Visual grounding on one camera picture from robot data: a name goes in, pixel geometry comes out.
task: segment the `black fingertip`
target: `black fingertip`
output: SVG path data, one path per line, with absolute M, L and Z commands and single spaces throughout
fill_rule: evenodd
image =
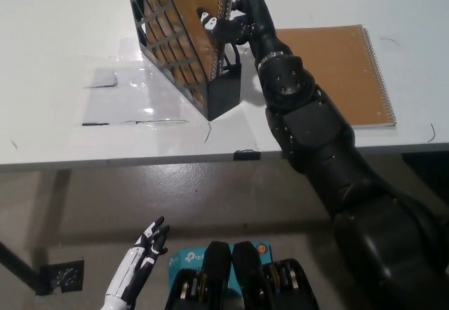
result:
M 154 224 L 156 225 L 156 227 L 159 227 L 159 226 L 161 226 L 163 224 L 164 220 L 165 220 L 164 217 L 160 217 L 158 220 L 156 220 L 154 222 Z
M 207 13 L 206 9 L 203 7 L 198 7 L 196 9 L 196 13 L 198 14 L 199 18 L 201 19 L 201 17 L 203 16 L 203 13 Z
M 160 236 L 167 236 L 167 233 L 170 231 L 170 225 L 168 224 L 167 226 L 162 227 L 159 230 L 159 235 Z

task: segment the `blue box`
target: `blue box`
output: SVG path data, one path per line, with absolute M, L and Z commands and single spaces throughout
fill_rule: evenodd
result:
M 252 241 L 251 242 L 260 254 L 260 261 L 262 264 L 270 263 L 272 259 L 272 249 L 266 241 Z M 229 247 L 234 248 L 234 244 L 229 244 Z M 176 274 L 181 269 L 195 269 L 201 270 L 203 264 L 204 252 L 207 247 L 198 248 L 186 248 L 177 251 L 168 260 L 168 289 L 171 290 L 171 286 L 175 280 Z M 240 286 L 237 283 L 234 267 L 231 267 L 231 275 L 229 276 L 228 283 L 228 295 L 241 296 Z

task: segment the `white sticker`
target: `white sticker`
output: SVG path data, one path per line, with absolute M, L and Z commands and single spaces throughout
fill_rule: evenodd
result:
M 204 28 L 206 28 L 208 31 L 212 31 L 215 26 L 217 26 L 217 18 L 213 17 L 204 25 Z
M 203 22 L 204 19 L 206 19 L 208 16 L 209 16 L 209 13 L 203 12 L 203 14 L 201 15 L 201 22 Z

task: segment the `grid panel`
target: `grid panel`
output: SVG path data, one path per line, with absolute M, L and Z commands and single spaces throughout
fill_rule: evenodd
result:
M 204 112 L 206 73 L 172 1 L 131 0 L 131 4 L 145 55 Z

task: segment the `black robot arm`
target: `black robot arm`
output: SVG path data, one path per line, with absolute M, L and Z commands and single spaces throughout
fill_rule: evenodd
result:
M 449 309 L 448 244 L 435 217 L 364 161 L 351 126 L 276 37 L 265 1 L 234 5 L 244 15 L 217 20 L 199 9 L 201 21 L 223 43 L 249 42 L 273 136 L 326 207 L 356 280 L 382 309 Z

